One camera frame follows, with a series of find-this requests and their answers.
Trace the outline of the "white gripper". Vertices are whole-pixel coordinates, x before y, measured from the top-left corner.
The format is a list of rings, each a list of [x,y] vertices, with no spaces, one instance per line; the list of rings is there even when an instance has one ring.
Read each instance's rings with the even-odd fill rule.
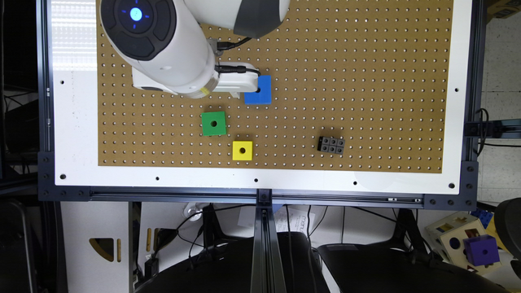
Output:
[[[140,90],[162,91],[168,94],[183,95],[188,98],[203,98],[213,92],[230,93],[234,98],[240,98],[241,93],[257,92],[259,89],[258,74],[251,72],[253,66],[249,63],[223,62],[224,67],[245,67],[245,73],[229,72],[215,73],[204,88],[189,90],[188,94],[172,91],[165,85],[160,84],[147,77],[135,68],[132,68],[133,87]]]

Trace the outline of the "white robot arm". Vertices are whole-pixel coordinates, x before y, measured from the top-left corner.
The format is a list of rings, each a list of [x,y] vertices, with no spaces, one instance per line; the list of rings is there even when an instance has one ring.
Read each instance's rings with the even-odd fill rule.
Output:
[[[234,42],[205,37],[202,25],[227,28],[243,42],[274,31],[289,0],[101,0],[101,25],[132,68],[134,87],[188,98],[254,93],[260,73],[249,63],[218,62]]]

